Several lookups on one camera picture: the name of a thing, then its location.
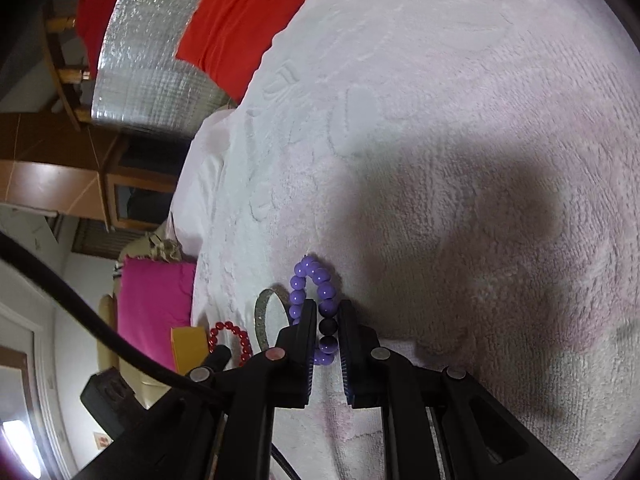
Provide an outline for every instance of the white fluffy blanket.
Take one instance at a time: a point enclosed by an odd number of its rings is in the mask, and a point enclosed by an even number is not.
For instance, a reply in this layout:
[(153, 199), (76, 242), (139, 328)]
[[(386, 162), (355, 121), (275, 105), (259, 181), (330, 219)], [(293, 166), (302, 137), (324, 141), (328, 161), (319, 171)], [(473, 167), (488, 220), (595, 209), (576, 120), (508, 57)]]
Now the white fluffy blanket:
[[(313, 252), (389, 344), (464, 365), (608, 478), (640, 434), (639, 95), (602, 0), (306, 0), (180, 181), (194, 321), (252, 332), (260, 290)], [(305, 480), (382, 478), (378, 415), (339, 368), (274, 441)]]

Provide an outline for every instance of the orange box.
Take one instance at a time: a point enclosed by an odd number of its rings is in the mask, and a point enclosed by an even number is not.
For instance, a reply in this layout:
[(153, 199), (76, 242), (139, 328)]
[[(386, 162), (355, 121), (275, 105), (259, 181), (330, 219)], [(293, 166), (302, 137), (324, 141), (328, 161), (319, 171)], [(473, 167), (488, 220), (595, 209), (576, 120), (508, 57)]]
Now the orange box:
[(201, 326), (172, 328), (171, 348), (174, 351), (176, 371), (180, 375), (186, 375), (200, 366), (209, 353), (207, 332)]

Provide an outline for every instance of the purple bead bracelet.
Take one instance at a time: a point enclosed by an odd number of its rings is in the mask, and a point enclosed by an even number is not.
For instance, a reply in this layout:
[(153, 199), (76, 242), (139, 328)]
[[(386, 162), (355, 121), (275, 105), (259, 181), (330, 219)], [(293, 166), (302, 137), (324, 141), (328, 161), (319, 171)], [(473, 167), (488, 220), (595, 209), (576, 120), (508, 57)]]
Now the purple bead bracelet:
[(313, 256), (305, 256), (296, 263), (293, 268), (294, 276), (289, 281), (289, 285), (293, 289), (289, 294), (289, 316), (293, 319), (292, 324), (297, 325), (302, 315), (302, 304), (306, 300), (306, 277), (310, 277), (311, 281), (318, 286), (318, 297), (320, 305), (318, 312), (324, 318), (319, 324), (318, 329), (322, 334), (316, 352), (314, 353), (315, 365), (330, 365), (334, 362), (335, 353), (338, 350), (338, 341), (334, 334), (338, 330), (338, 323), (334, 316), (338, 313), (338, 303), (335, 301), (337, 291), (330, 283), (331, 274), (328, 270), (321, 266)]

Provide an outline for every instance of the pink cushion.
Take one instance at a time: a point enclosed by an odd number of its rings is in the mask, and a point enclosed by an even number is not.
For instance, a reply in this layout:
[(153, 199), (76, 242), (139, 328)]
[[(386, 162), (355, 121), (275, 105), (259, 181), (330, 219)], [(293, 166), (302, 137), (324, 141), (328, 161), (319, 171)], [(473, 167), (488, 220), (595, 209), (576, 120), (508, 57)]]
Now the pink cushion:
[(195, 264), (125, 258), (118, 294), (118, 333), (143, 354), (175, 370), (171, 329), (191, 325)]

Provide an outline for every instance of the silver insulation foil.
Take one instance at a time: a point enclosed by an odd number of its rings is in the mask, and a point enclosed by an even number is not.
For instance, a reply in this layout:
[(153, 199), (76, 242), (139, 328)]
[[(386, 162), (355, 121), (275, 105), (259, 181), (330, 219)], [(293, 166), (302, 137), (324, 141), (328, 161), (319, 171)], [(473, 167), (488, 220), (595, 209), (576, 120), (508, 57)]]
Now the silver insulation foil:
[(192, 138), (229, 97), (175, 53), (198, 0), (118, 0), (107, 28), (92, 119)]

